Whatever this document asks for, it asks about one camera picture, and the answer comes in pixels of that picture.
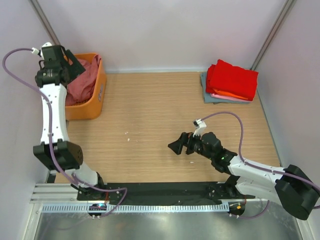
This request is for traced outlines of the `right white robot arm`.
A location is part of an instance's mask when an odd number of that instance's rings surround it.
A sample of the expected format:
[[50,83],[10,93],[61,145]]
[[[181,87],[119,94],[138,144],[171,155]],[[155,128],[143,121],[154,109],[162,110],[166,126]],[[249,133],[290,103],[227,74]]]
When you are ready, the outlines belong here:
[[220,173],[226,173],[229,183],[225,192],[231,198],[239,195],[254,196],[274,202],[300,220],[307,220],[317,208],[320,191],[297,166],[274,167],[241,158],[224,148],[213,132],[203,136],[183,132],[168,147],[180,155],[183,148],[187,155],[197,153],[211,161]]

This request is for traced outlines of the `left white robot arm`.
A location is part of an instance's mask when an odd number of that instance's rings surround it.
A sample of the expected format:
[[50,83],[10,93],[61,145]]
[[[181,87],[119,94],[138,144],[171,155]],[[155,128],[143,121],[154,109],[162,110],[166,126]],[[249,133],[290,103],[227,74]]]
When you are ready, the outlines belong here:
[[64,175],[78,193],[91,200],[102,200],[107,195],[102,177],[85,163],[82,148],[70,142],[67,133],[67,86],[85,68],[62,45],[47,42],[38,55],[42,59],[35,82],[42,100],[43,128],[33,154],[49,171]]

